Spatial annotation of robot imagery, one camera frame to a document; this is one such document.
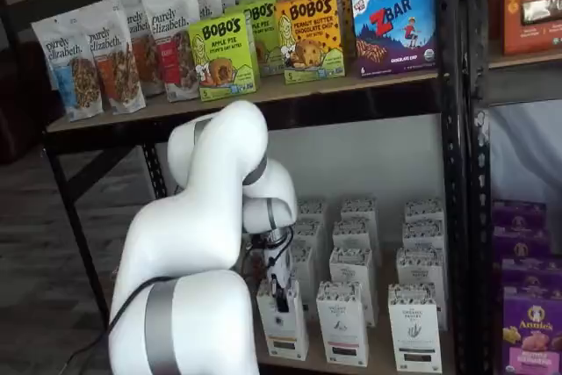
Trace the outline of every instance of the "purely elizabeth granola bag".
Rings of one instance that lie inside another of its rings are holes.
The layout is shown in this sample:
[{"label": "purely elizabeth granola bag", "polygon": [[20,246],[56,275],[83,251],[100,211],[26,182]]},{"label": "purely elizabeth granola bag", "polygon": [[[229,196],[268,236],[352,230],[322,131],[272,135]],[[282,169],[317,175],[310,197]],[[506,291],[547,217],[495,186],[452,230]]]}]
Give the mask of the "purely elizabeth granola bag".
[{"label": "purely elizabeth granola bag", "polygon": [[142,0],[155,38],[169,101],[199,97],[187,27],[199,21],[198,0]]},{"label": "purely elizabeth granola bag", "polygon": [[86,119],[104,111],[96,65],[78,25],[78,11],[32,24],[59,86],[68,120]]},{"label": "purely elizabeth granola bag", "polygon": [[103,0],[80,10],[80,26],[90,43],[113,114],[146,107],[133,55],[126,14],[119,0]]}]

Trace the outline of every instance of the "gray floor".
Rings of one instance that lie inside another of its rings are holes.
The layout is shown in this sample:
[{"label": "gray floor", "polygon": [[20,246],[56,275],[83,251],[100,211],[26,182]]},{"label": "gray floor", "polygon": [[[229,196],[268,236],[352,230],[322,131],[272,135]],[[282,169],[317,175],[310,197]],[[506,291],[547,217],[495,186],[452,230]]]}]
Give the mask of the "gray floor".
[{"label": "gray floor", "polygon": [[[62,157],[71,176],[93,155]],[[77,203],[109,299],[127,227],[150,200],[133,151]],[[56,375],[101,324],[52,173],[36,148],[0,167],[0,374]],[[105,347],[89,375],[109,374]],[[76,374],[82,358],[65,375]]]}]

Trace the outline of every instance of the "shelf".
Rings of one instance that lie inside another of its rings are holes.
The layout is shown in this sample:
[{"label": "shelf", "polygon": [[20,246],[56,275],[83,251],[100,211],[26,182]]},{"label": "shelf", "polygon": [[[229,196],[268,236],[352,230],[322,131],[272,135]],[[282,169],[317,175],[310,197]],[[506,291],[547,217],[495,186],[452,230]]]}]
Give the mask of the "shelf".
[{"label": "shelf", "polygon": [[[259,364],[271,366],[283,366],[321,373],[342,373],[342,374],[376,374],[376,375],[395,375],[396,365],[394,363],[393,337],[390,329],[390,319],[388,316],[387,287],[391,283],[396,283],[398,277],[394,268],[395,250],[385,251],[384,263],[377,277],[378,306],[380,309],[378,324],[375,328],[367,329],[369,337],[369,364],[366,368],[347,366],[342,364],[329,364],[324,353],[324,343],[318,322],[307,324],[309,348],[305,361],[283,359],[269,355],[265,336],[263,334],[262,323],[259,315],[255,317],[255,337],[256,354]],[[441,359],[443,361],[443,375],[453,375],[455,371],[455,360],[453,351],[453,335],[451,331],[441,332]]]},{"label": "shelf", "polygon": [[174,127],[236,99],[257,104],[270,130],[440,112],[434,70],[373,78],[360,78],[354,69],[350,73],[291,85],[285,84],[283,76],[272,76],[262,80],[258,92],[236,98],[169,103],[161,95],[132,114],[105,112],[76,122],[63,117],[47,128],[44,142],[58,154],[164,142]]}]

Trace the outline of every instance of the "snack bag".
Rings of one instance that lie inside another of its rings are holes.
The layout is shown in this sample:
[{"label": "snack bag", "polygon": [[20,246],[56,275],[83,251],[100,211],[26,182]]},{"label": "snack bag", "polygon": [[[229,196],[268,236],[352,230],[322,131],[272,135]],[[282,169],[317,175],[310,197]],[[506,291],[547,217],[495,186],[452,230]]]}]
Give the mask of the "snack bag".
[{"label": "snack bag", "polygon": [[146,103],[121,2],[104,0],[82,8],[80,26],[90,43],[113,114],[144,108]]},{"label": "snack bag", "polygon": [[160,70],[160,56],[155,38],[150,32],[147,13],[142,4],[125,8],[126,22],[131,33],[134,61],[139,71],[140,86],[145,97],[162,94],[164,81]]},{"label": "snack bag", "polygon": [[169,101],[198,97],[198,78],[187,35],[199,21],[198,0],[142,0],[155,38]]},{"label": "snack bag", "polygon": [[32,24],[70,121],[104,111],[96,65],[78,25],[78,13],[70,11]]}]

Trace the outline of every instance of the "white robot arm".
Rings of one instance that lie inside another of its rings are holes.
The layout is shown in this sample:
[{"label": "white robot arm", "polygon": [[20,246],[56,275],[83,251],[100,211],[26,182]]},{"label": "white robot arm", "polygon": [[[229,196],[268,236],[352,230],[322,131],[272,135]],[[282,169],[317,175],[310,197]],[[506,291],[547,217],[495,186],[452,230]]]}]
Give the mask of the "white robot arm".
[{"label": "white robot arm", "polygon": [[258,373],[249,292],[228,269],[239,255],[242,223],[261,233],[297,217],[288,172],[264,158],[267,135],[257,107],[239,101],[170,136],[170,169],[185,190],[135,216],[112,318],[144,282],[178,279],[147,287],[123,313],[110,335],[115,375]]}]

